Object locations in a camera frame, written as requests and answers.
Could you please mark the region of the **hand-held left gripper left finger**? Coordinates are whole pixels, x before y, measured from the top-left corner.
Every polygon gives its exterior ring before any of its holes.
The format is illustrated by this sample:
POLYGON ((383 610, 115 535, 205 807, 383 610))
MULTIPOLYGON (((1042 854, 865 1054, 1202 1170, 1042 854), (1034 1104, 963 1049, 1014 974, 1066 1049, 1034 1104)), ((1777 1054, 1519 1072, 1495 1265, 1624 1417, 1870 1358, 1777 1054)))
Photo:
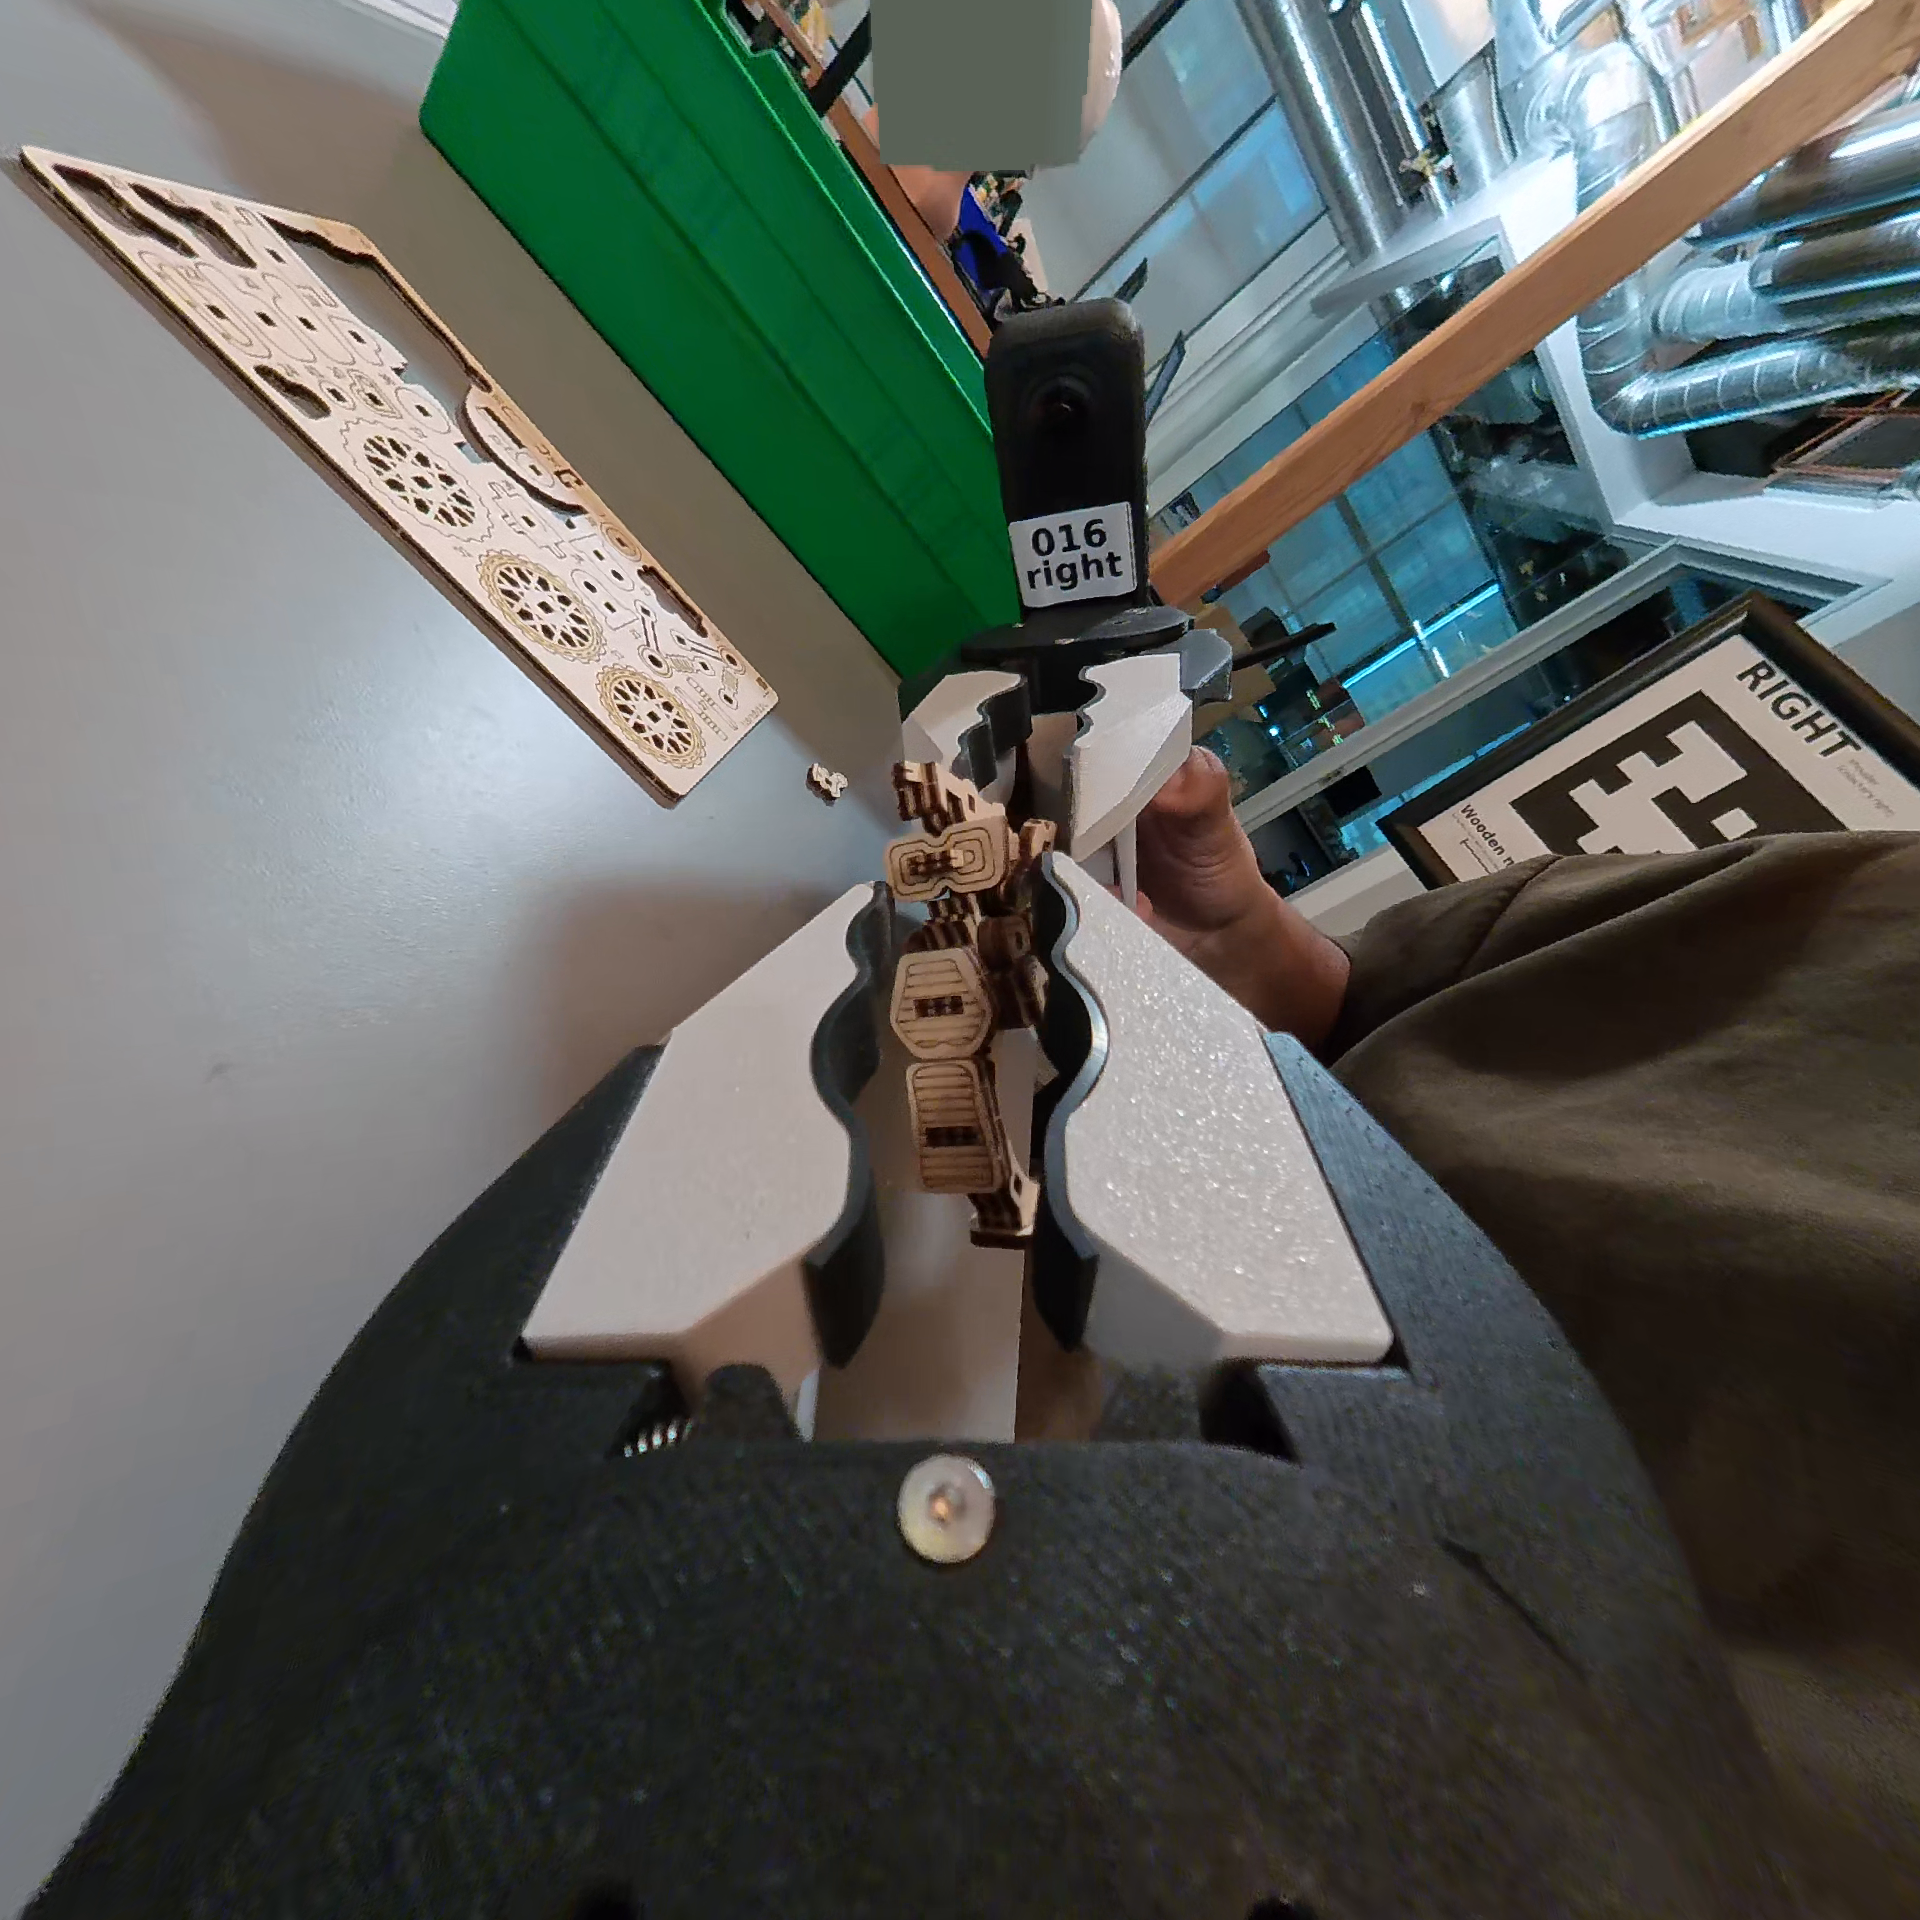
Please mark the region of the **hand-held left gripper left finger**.
POLYGON ((822 1367, 803 1260, 855 1153, 810 1051, 880 906, 850 887, 667 1036, 520 1328, 531 1361, 661 1361, 680 1388, 733 1362, 802 1388, 822 1367))

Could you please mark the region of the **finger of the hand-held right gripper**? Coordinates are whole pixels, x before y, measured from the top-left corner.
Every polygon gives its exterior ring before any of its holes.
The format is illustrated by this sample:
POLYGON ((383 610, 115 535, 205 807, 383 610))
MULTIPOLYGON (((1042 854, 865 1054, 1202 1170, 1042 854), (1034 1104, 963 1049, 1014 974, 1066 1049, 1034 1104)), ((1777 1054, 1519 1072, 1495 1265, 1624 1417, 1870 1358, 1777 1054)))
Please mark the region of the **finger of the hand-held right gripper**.
POLYGON ((971 668, 931 683, 903 719, 899 761, 938 761, 983 799, 1009 799, 1033 715, 1022 678, 971 668))
POLYGON ((1138 884, 1138 816, 1193 746, 1183 664, 1126 656, 1086 665, 1082 681, 1091 694, 1065 753, 1065 850, 1088 871, 1109 865, 1117 884, 1138 884))

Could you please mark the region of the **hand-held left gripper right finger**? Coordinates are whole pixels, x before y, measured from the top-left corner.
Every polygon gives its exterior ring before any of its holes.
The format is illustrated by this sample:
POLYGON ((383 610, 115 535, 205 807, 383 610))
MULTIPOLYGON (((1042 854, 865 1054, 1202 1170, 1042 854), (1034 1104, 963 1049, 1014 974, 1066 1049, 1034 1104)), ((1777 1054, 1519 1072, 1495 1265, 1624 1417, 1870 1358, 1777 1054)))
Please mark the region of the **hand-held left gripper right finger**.
POLYGON ((1369 1364, 1391 1328, 1258 1023, 1066 855, 1046 969, 1027 1284, 1069 1351, 1171 1372, 1369 1364))

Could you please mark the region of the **wooden model assembly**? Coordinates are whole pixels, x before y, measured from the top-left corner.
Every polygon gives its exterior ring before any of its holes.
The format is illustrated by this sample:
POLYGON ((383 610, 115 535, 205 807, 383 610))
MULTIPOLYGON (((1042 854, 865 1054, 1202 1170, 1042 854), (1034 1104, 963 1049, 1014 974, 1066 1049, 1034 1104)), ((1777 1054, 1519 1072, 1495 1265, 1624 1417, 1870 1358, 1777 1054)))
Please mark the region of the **wooden model assembly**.
POLYGON ((1013 818, 934 760, 897 761, 893 787, 911 831, 886 849, 885 879, 899 906, 926 907, 895 960, 889 1003, 918 1183, 967 1198, 973 1244, 1022 1249, 1040 1184, 1006 1135, 991 1047, 1045 1015, 1033 912, 1056 827, 1013 818))

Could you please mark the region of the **grey desk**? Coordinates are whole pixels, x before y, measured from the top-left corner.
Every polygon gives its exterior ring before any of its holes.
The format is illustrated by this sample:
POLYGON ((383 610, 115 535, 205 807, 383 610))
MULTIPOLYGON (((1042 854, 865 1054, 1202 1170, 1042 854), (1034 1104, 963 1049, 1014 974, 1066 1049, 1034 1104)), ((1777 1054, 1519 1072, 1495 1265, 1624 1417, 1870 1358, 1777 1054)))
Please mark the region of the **grey desk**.
POLYGON ((406 1267, 878 871, 893 675, 425 143, 435 58, 357 4, 3 4, 3 1916, 406 1267), (655 806, 24 145, 370 235, 777 712, 655 806))

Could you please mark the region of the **person's right hand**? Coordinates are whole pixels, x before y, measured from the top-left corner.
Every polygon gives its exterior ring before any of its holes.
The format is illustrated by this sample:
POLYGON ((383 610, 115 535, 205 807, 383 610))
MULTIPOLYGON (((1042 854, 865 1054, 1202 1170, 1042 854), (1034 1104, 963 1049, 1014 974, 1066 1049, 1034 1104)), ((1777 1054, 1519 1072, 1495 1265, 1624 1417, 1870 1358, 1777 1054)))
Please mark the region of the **person's right hand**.
POLYGON ((1136 912, 1262 1030, 1318 1049, 1350 960, 1264 881, 1222 763, 1191 747, 1136 818, 1136 912))

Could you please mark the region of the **green plastic bin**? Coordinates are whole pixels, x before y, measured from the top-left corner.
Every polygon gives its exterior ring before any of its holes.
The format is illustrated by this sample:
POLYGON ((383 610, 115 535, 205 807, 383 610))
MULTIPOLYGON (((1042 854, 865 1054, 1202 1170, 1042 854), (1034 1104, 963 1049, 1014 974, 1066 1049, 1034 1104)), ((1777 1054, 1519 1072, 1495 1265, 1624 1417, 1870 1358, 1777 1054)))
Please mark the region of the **green plastic bin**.
POLYGON ((421 128, 895 672, 1017 620, 979 356, 723 4, 458 4, 421 128))

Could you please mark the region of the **person's brown shirt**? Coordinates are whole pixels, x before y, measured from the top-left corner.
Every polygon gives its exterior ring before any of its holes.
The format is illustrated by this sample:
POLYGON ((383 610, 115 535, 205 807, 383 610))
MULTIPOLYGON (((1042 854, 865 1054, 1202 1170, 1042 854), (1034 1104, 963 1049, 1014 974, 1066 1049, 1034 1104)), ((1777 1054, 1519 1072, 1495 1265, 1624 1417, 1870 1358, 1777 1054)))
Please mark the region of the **person's brown shirt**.
POLYGON ((1914 835, 1549 855, 1343 952, 1327 1066, 1630 1431, 1814 1908, 1914 1916, 1914 835))

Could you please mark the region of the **wooden beam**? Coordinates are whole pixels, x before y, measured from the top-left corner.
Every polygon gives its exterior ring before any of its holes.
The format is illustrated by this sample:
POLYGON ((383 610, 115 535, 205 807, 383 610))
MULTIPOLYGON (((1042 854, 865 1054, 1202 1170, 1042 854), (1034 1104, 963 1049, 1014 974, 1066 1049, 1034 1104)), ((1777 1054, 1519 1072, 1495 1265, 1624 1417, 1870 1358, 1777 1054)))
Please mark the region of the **wooden beam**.
POLYGON ((1832 4, 1786 52, 1665 143, 1544 248, 1464 304, 1150 563, 1171 606, 1233 585, 1288 529, 1450 415, 1488 380, 1613 291, 1914 65, 1914 2, 1832 4))

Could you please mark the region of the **framed marker sign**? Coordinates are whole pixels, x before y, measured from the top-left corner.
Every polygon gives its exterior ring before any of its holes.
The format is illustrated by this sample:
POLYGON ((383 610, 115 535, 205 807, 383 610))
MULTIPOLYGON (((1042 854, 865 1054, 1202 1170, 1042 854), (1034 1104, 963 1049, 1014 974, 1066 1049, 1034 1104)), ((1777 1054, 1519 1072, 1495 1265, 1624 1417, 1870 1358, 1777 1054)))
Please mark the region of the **framed marker sign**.
POLYGON ((1914 721, 1747 593, 1382 824, 1423 887, 1555 855, 1913 833, 1914 721))

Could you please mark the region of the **wooden puzzle sheet with wheels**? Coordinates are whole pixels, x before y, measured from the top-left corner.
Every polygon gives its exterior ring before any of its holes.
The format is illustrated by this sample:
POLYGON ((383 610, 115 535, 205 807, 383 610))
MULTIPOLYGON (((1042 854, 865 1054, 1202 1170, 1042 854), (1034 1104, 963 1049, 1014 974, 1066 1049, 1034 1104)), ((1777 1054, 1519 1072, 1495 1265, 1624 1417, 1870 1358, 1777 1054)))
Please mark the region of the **wooden puzzle sheet with wheels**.
POLYGON ((663 806, 777 708, 359 230, 39 147, 17 162, 663 806))

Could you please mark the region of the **silver ventilation duct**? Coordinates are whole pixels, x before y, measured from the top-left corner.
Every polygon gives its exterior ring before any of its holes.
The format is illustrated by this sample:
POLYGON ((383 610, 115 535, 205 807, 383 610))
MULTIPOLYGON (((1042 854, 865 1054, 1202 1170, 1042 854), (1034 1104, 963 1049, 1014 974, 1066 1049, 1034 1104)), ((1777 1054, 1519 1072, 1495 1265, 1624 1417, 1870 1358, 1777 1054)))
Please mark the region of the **silver ventilation duct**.
POLYGON ((1914 86, 1766 167, 1575 322, 1591 407, 1631 440, 1913 393, 1914 86))
POLYGON ((1427 243, 1448 196, 1405 164, 1423 152, 1366 4, 1235 2, 1333 235, 1353 267, 1427 243))

